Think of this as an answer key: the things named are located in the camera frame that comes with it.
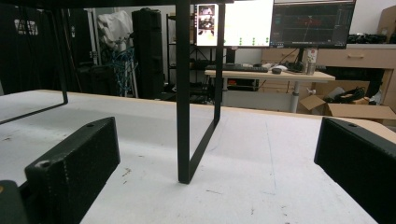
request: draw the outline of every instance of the black block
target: black block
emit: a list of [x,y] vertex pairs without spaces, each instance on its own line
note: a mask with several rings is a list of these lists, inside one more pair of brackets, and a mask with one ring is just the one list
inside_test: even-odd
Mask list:
[[44,206],[40,222],[83,219],[120,163],[115,125],[114,118],[89,123],[25,168],[29,189]]
[[323,118],[315,163],[378,223],[396,223],[396,145],[353,123]]

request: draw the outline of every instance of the computer mouse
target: computer mouse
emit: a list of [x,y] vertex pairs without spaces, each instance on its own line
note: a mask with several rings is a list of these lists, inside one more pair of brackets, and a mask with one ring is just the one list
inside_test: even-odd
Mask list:
[[286,66],[283,66],[283,65],[277,65],[277,66],[274,66],[273,69],[274,68],[280,68],[280,69],[282,69],[282,71],[287,71],[288,70],[288,68]]
[[280,74],[281,72],[282,72],[282,69],[281,68],[273,68],[273,69],[271,69],[271,71],[273,72],[273,74]]

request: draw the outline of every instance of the drawer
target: drawer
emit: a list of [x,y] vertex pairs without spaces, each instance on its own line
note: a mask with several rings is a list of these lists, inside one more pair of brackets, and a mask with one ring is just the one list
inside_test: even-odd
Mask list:
[[396,49],[319,49],[317,64],[337,67],[394,68]]
[[295,49],[264,49],[262,51],[262,63],[279,63],[283,58],[283,62],[294,62],[298,56],[298,50]]

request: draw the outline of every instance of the black rectangular frame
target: black rectangular frame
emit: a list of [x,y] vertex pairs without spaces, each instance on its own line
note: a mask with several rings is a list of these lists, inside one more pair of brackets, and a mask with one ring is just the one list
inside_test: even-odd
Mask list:
[[45,107],[43,109],[39,109],[39,110],[30,112],[30,113],[26,113],[26,114],[23,114],[23,115],[16,116],[14,118],[0,120],[0,125],[8,123],[8,122],[11,122],[11,121],[14,121],[14,120],[17,120],[17,119],[23,119],[23,118],[32,116],[34,114],[38,114],[38,113],[47,111],[47,110],[51,110],[53,108],[56,108],[56,107],[59,107],[59,106],[62,106],[62,105],[67,105],[67,103],[68,103],[65,69],[63,67],[63,55],[62,55],[62,52],[61,52],[59,36],[57,34],[57,32],[58,32],[58,30],[57,30],[57,26],[58,26],[57,22],[58,22],[58,20],[56,19],[56,15],[54,15],[53,12],[51,12],[51,11],[49,12],[49,22],[50,22],[51,32],[52,32],[52,35],[54,37],[53,38],[54,39],[54,44],[55,44],[55,46],[57,48],[57,51],[58,51],[58,55],[57,55],[57,57],[58,57],[57,58],[57,60],[58,60],[58,72],[59,72],[59,80],[60,80],[60,84],[61,84],[62,96],[63,96],[64,101],[62,103],[60,103],[60,104],[48,106],[48,107]]
[[[0,0],[0,3],[11,4],[24,7],[36,7],[49,9],[54,15],[59,13],[62,8],[77,7],[146,7],[146,6],[167,6],[175,5],[177,18],[177,173],[178,181],[183,184],[190,184],[192,177],[198,167],[201,158],[205,153],[205,149],[210,141],[213,132],[220,120],[220,104],[222,94],[222,59],[224,49],[224,20],[225,20],[225,4],[233,3],[233,0]],[[216,78],[215,78],[215,108],[214,118],[207,128],[201,139],[198,148],[196,148],[190,159],[190,81],[186,76],[190,72],[190,7],[191,4],[218,4],[219,5],[219,29],[218,29],[218,45],[216,46]],[[56,17],[54,19],[54,30],[56,31]],[[60,55],[59,65],[61,66],[61,77],[63,80],[64,103],[67,104],[67,94],[64,80],[63,56]],[[43,112],[51,109],[52,106],[34,113],[27,114],[24,117]]]

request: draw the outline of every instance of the computer monitor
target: computer monitor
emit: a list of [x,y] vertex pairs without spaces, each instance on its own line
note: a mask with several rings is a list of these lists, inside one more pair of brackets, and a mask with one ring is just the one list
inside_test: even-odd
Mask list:
[[275,4],[271,47],[344,49],[355,3],[336,0]]
[[[224,46],[268,48],[274,0],[235,1],[226,4]],[[194,7],[195,44],[216,46],[218,36],[218,5]]]

